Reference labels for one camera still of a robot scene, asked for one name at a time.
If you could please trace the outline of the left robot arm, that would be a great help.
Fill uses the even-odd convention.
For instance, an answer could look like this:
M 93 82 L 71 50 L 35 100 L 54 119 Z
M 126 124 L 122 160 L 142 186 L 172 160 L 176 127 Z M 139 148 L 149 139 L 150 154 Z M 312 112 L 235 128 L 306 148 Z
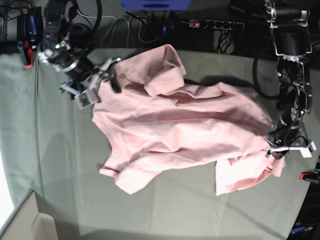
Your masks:
M 278 95 L 267 99 L 276 101 L 280 115 L 268 134 L 270 145 L 266 156 L 282 159 L 290 151 L 299 151 L 311 158 L 317 149 L 308 137 L 303 117 L 311 112 L 313 89 L 307 56 L 312 53 L 308 19 L 309 10 L 297 9 L 283 0 L 264 1 L 270 39 L 277 56 L 276 77 Z

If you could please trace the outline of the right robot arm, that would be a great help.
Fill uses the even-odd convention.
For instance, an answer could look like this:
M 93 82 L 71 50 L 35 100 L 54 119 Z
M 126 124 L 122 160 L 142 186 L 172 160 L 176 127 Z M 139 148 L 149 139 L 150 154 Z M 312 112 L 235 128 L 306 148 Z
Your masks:
M 67 92 L 74 100 L 85 90 L 82 82 L 97 75 L 108 81 L 106 72 L 94 65 L 88 58 L 96 45 L 95 33 L 102 20 L 102 3 L 95 2 L 97 19 L 88 32 L 77 35 L 74 31 L 79 5 L 75 0 L 49 0 L 44 9 L 45 24 L 43 37 L 38 44 L 38 58 L 47 65 L 52 65 L 57 72 L 65 73 L 70 81 L 61 85 L 60 91 Z

